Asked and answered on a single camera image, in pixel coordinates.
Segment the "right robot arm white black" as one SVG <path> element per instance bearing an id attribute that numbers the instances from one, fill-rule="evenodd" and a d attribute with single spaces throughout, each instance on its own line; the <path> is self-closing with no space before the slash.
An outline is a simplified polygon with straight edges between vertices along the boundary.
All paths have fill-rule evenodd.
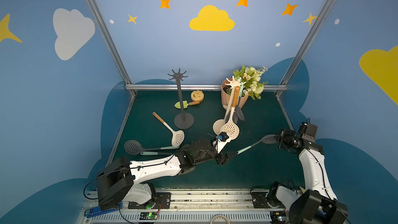
<path id="1" fill-rule="evenodd" d="M 274 182 L 266 196 L 272 208 L 284 212 L 271 214 L 273 224 L 345 224 L 348 208 L 332 190 L 324 165 L 324 149 L 316 143 L 317 126 L 302 122 L 298 132 L 282 129 L 278 136 L 281 149 L 298 156 L 304 173 L 301 195 L 287 185 Z"/>

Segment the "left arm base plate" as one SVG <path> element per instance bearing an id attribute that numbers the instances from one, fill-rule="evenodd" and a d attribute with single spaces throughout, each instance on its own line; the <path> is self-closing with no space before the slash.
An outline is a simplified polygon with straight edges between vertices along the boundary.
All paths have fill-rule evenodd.
<path id="1" fill-rule="evenodd" d="M 171 204 L 170 192 L 159 192 L 155 197 L 150 199 L 147 203 L 138 204 L 136 202 L 129 202 L 128 209 L 169 209 Z"/>

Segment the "cream utensil rack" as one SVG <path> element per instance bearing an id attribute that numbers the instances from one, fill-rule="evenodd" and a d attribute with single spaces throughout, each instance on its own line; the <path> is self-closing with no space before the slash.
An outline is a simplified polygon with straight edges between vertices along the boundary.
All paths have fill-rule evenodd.
<path id="1" fill-rule="evenodd" d="M 241 79 L 235 79 L 234 76 L 231 78 L 227 78 L 223 83 L 222 83 L 222 89 L 221 89 L 221 102 L 223 108 L 226 110 L 224 119 L 221 120 L 216 120 L 213 124 L 213 131 L 216 135 L 219 135 L 221 133 L 221 127 L 229 120 L 229 114 L 231 111 L 232 103 L 233 103 L 233 97 L 234 97 L 234 90 L 238 86 L 240 86 L 240 91 L 239 91 L 239 96 L 240 96 L 240 108 L 244 105 L 244 103 L 247 101 L 247 97 L 244 96 L 243 94 L 243 88 L 244 84 Z"/>

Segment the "cream skimmer wooden handle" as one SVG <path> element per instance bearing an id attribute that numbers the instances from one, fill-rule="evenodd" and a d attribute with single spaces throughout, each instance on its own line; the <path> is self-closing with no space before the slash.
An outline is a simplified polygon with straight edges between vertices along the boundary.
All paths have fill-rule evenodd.
<path id="1" fill-rule="evenodd" d="M 157 113 L 152 113 L 157 120 L 159 120 L 164 126 L 166 126 L 172 133 L 172 146 L 179 147 L 185 138 L 183 130 L 174 131 Z"/>
<path id="2" fill-rule="evenodd" d="M 237 86 L 234 90 L 233 103 L 230 111 L 229 121 L 221 128 L 221 132 L 225 132 L 228 136 L 226 142 L 230 142 L 231 140 L 235 140 L 239 135 L 239 127 L 233 121 L 233 114 L 235 111 L 235 107 L 237 105 L 237 100 L 239 96 L 240 86 Z"/>

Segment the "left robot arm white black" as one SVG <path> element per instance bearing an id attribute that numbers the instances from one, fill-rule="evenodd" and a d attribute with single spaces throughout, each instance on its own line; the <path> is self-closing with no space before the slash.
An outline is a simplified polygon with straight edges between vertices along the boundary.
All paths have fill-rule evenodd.
<path id="1" fill-rule="evenodd" d="M 188 174 L 198 164 L 212 160 L 223 166 L 238 155 L 237 151 L 218 152 L 218 144 L 226 143 L 199 139 L 162 159 L 131 161 L 128 157 L 118 158 L 96 177 L 99 208 L 103 211 L 116 208 L 123 199 L 145 205 L 155 194 L 147 181 Z"/>

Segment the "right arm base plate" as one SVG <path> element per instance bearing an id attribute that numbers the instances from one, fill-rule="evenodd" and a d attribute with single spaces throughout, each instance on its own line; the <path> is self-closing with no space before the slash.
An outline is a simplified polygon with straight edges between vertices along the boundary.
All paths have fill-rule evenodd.
<path id="1" fill-rule="evenodd" d="M 254 208 L 280 208 L 280 205 L 269 200 L 267 192 L 253 191 L 250 193 Z"/>

